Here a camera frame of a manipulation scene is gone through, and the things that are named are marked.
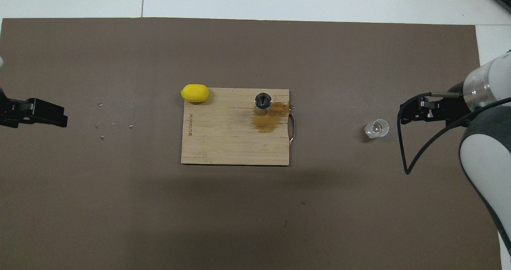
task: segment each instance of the yellow lemon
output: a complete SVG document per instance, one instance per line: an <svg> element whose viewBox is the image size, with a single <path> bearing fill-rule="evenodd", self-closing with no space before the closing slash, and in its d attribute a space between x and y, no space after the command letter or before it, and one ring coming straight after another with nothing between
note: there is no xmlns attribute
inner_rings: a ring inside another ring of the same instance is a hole
<svg viewBox="0 0 511 270"><path fill-rule="evenodd" d="M204 84L188 84L181 90L181 96L188 102L203 102L210 96Z"/></svg>

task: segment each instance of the brown mat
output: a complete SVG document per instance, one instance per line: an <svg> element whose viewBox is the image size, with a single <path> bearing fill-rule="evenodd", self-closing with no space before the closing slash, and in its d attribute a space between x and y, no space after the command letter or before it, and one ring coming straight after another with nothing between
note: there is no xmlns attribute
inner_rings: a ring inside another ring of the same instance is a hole
<svg viewBox="0 0 511 270"><path fill-rule="evenodd" d="M0 56L9 98L69 116L0 128L0 268L500 268L463 129L410 176L396 135L401 103L478 66L474 26L4 19ZM188 83L289 89L290 166L182 165ZM410 157L440 128L406 125Z"/></svg>

